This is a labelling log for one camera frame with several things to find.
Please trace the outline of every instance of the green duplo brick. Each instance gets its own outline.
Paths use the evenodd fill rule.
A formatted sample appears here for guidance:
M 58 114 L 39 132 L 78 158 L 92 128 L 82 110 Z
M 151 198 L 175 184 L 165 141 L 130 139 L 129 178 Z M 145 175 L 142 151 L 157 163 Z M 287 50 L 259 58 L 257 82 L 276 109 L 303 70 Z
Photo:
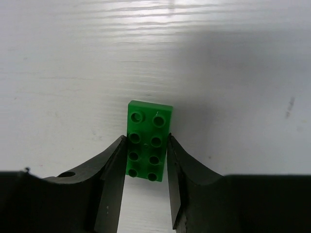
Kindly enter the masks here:
M 126 174 L 162 181 L 172 106 L 131 101 L 128 104 Z

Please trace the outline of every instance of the screw hole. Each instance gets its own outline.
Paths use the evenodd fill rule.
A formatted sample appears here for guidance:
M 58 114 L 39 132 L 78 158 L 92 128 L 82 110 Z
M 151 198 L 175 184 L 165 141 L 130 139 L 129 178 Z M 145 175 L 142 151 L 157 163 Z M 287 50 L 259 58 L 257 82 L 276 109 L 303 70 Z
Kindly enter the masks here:
M 138 160 L 138 154 L 136 152 L 130 152 L 128 154 L 128 157 L 130 158 L 130 160 L 133 160 L 133 161 L 137 161 Z
M 159 164 L 159 158 L 156 156 L 151 156 L 149 159 L 149 163 L 151 163 L 152 165 L 158 165 Z
M 76 173 L 74 173 L 73 171 L 66 171 L 60 174 L 58 177 L 70 177 L 70 176 L 74 176 L 75 174 Z
M 161 128 L 165 125 L 165 119 L 161 116 L 155 116 L 153 118 L 153 123 L 156 127 Z
M 138 113 L 138 112 L 135 112 L 131 115 L 131 120 L 134 122 L 134 123 L 140 123 L 142 122 L 142 114 L 141 113 Z
M 148 180 L 156 181 L 157 180 L 157 176 L 154 173 L 149 173 L 148 174 Z
M 137 133 L 130 133 L 130 140 L 134 144 L 137 144 L 140 142 L 140 136 Z
M 153 146 L 153 147 L 160 147 L 161 145 L 162 145 L 162 141 L 161 141 L 161 139 L 160 138 L 158 138 L 158 137 L 154 137 L 154 138 L 152 138 L 151 139 L 151 145 Z
M 129 175 L 130 177 L 136 177 L 136 176 L 137 176 L 137 171 L 134 170 L 134 169 L 129 169 L 129 170 L 128 170 L 128 175 Z

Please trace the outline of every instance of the black plastic part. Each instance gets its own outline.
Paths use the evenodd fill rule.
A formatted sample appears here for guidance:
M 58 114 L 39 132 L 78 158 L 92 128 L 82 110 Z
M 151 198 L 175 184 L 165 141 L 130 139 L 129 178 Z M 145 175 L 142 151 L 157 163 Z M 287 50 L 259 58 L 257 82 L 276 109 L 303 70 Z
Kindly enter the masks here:
M 116 233 L 126 140 L 121 136 L 104 152 L 58 177 L 0 172 L 0 232 Z
M 310 233 L 311 176 L 221 176 L 168 138 L 177 233 Z

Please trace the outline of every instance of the white table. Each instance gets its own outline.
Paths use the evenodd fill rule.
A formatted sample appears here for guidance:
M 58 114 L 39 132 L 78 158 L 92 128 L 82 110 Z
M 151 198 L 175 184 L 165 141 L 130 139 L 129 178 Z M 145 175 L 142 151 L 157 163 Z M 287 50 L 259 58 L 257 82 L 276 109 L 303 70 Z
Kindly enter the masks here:
M 311 173 L 310 0 L 3 0 L 0 19 L 2 170 L 77 166 L 136 99 L 173 105 L 216 172 Z M 173 232 L 167 178 L 126 177 L 119 232 Z

